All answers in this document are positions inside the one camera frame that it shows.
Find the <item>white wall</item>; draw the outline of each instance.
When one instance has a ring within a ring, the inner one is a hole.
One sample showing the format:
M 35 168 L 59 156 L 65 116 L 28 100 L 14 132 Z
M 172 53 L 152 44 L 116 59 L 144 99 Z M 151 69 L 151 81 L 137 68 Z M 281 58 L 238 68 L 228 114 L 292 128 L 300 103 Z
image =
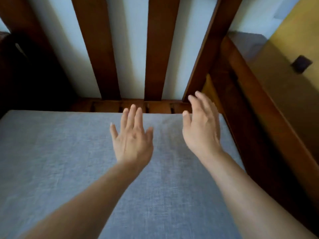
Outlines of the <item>white wall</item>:
M 269 39 L 298 1 L 243 0 L 230 30 L 258 33 Z
M 101 97 L 71 0 L 29 1 L 75 91 Z M 180 1 L 163 99 L 182 98 L 216 1 Z M 231 30 L 269 38 L 297 1 L 243 0 Z M 144 98 L 148 0 L 107 3 L 121 96 Z

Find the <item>person's left arm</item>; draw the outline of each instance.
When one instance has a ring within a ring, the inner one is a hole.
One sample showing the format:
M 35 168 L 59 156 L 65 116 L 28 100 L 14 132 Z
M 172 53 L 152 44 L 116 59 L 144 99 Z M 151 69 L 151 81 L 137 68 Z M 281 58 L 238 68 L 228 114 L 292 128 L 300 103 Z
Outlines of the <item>person's left arm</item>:
M 105 175 L 40 221 L 23 238 L 98 238 L 118 200 L 149 163 L 153 153 L 153 128 L 143 129 L 142 109 L 126 108 L 121 131 L 111 124 L 117 159 Z

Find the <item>forearm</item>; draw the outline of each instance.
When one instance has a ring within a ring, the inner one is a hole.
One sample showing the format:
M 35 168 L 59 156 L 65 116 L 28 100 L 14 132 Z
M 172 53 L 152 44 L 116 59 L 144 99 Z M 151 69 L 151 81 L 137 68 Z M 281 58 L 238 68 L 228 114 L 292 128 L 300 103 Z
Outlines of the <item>forearm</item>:
M 316 238 L 225 152 L 207 166 L 243 238 Z
M 82 193 L 40 221 L 25 238 L 98 238 L 138 172 L 118 163 Z

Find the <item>hand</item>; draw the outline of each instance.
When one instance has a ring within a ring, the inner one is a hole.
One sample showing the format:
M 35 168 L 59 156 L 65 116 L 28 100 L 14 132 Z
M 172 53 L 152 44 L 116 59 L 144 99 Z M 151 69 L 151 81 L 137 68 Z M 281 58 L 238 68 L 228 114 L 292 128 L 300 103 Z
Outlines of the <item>hand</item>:
M 117 133 L 115 125 L 111 123 L 110 132 L 113 148 L 118 163 L 133 166 L 140 173 L 149 163 L 153 154 L 153 128 L 146 132 L 143 128 L 143 112 L 133 104 L 125 108 L 121 118 L 121 131 Z
M 215 104 L 203 93 L 197 91 L 189 96 L 193 116 L 183 112 L 183 137 L 189 149 L 207 168 L 210 160 L 222 152 L 220 145 L 220 126 Z

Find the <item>gray mattress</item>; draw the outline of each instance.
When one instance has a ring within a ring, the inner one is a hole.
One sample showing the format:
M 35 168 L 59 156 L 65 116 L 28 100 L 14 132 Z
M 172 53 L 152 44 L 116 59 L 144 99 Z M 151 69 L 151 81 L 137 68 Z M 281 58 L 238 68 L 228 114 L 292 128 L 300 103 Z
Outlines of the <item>gray mattress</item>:
M 10 111 L 0 120 L 0 238 L 16 238 L 115 164 L 119 113 Z M 222 116 L 221 144 L 243 167 Z M 100 238 L 240 238 L 215 182 L 187 148 L 182 115 L 154 126 L 149 165 L 118 202 Z

